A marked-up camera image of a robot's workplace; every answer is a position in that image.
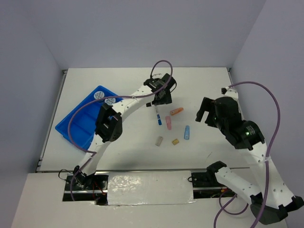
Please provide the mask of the blue cleaning gel jar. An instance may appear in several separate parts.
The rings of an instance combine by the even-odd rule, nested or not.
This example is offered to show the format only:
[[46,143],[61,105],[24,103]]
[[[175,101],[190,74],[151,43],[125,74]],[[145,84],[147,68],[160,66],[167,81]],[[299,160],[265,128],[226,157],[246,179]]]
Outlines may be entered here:
[[104,96],[105,96],[105,94],[104,94],[103,91],[96,91],[96,92],[94,93],[94,99],[95,99],[95,100],[102,99]]

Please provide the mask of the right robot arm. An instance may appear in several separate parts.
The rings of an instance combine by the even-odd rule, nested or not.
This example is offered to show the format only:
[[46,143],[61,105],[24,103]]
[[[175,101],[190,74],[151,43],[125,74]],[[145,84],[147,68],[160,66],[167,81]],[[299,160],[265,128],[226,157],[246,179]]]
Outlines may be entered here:
[[226,87],[222,94],[217,99],[204,97],[195,120],[201,122],[204,113],[208,113],[207,126],[219,129],[225,139],[240,151],[256,184],[241,178],[221,161],[207,167],[207,182],[212,186],[224,185],[235,192],[263,225],[280,222],[289,212],[303,207],[304,200],[294,195],[281,178],[267,153],[270,145],[265,142],[258,125],[242,118],[237,91]]

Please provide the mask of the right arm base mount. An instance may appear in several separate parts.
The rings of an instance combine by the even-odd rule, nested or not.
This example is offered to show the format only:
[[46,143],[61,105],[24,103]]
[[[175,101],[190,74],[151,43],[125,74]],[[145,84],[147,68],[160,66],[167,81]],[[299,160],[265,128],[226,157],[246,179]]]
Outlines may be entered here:
[[192,184],[194,199],[219,198],[222,193],[225,193],[224,197],[232,197],[235,194],[227,186],[218,183],[208,171],[192,172],[187,181]]

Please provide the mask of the blue white whiteboard marker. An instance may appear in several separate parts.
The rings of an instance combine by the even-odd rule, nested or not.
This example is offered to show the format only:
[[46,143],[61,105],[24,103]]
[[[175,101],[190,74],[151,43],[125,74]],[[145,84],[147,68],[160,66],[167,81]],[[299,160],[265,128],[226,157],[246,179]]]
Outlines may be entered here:
[[158,107],[156,105],[154,107],[155,107],[155,111],[156,111],[158,125],[162,125],[162,121],[161,121],[161,117],[160,117],[160,114],[159,114]]

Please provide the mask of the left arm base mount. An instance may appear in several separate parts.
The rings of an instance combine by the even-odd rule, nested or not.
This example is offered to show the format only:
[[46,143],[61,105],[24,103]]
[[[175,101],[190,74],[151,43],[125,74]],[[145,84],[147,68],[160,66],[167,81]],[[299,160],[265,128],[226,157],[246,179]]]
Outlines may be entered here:
[[65,182],[62,199],[64,202],[89,201],[98,206],[108,205],[108,175],[98,174],[85,186],[76,179],[72,180],[71,171],[62,169],[59,171],[58,177]]

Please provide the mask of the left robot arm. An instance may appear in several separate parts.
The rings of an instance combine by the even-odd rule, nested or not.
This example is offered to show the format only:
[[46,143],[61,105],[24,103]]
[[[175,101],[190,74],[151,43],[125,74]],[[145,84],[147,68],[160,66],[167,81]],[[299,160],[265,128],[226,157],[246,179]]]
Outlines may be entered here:
[[172,103],[171,88],[176,85],[172,74],[162,78],[149,78],[133,94],[123,97],[115,104],[104,103],[95,122],[93,140],[81,162],[73,170],[72,182],[86,190],[93,184],[97,165],[110,143],[123,133],[123,121],[146,104],[166,105]]

